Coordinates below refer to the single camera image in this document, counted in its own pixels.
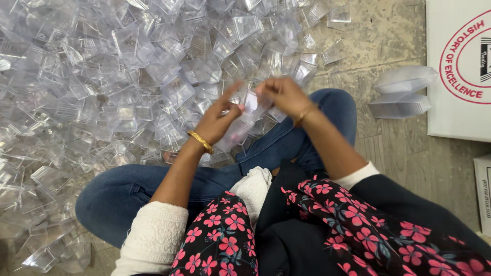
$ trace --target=logo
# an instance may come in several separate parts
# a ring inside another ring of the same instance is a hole
[[[439,70],[443,85],[457,98],[491,104],[491,10],[452,36],[441,55]]]
[[[491,80],[491,38],[481,38],[481,82]]]

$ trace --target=gold bracelet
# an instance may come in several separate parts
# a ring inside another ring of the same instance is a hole
[[[206,151],[209,153],[209,154],[213,154],[213,148],[210,146],[210,144],[205,141],[205,139],[203,139],[198,133],[194,132],[194,131],[188,131],[188,134],[193,136],[194,138],[196,138],[196,140],[198,140],[205,148],[206,148]]]
[[[319,106],[318,104],[313,104],[313,105],[307,107],[304,111],[302,111],[302,113],[300,113],[300,116],[298,117],[298,119],[293,121],[293,126],[299,127],[300,124],[302,123],[303,119],[305,118],[305,116],[307,116],[307,114],[309,112],[311,112],[312,110],[317,109],[318,106]]]

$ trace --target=white lace sleeve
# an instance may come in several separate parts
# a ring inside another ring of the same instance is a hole
[[[158,201],[143,206],[131,225],[111,276],[166,274],[181,245],[188,211]]]
[[[366,166],[363,168],[355,171],[354,173],[347,175],[343,178],[333,180],[334,183],[337,183],[341,187],[350,190],[353,188],[356,183],[360,182],[361,180],[370,177],[372,175],[380,174],[379,170],[375,168],[375,166],[372,164],[372,162],[369,162]]]

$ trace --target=lap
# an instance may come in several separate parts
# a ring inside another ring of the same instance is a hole
[[[148,203],[168,169],[131,164],[99,174],[77,200],[77,219],[94,235],[120,248],[138,210]],[[236,165],[222,169],[199,167],[191,186],[190,218],[240,178]]]
[[[321,89],[312,93],[310,98],[319,103],[319,108],[354,144],[356,108],[352,97],[342,90]],[[239,164],[220,169],[199,167],[191,186],[189,222],[217,195],[238,182],[242,174],[246,175],[256,166],[273,170],[279,167],[282,159],[291,160],[301,150],[306,157],[304,160],[322,167],[305,131],[294,128],[287,118],[258,139],[247,157],[238,154]],[[77,218],[97,237],[120,248],[138,210],[148,203],[168,168],[131,164],[101,173],[80,194],[75,207]]]

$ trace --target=white cardboard box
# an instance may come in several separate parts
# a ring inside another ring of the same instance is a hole
[[[428,134],[491,142],[491,1],[427,0]]]
[[[483,234],[491,237],[491,154],[474,158],[476,188]]]

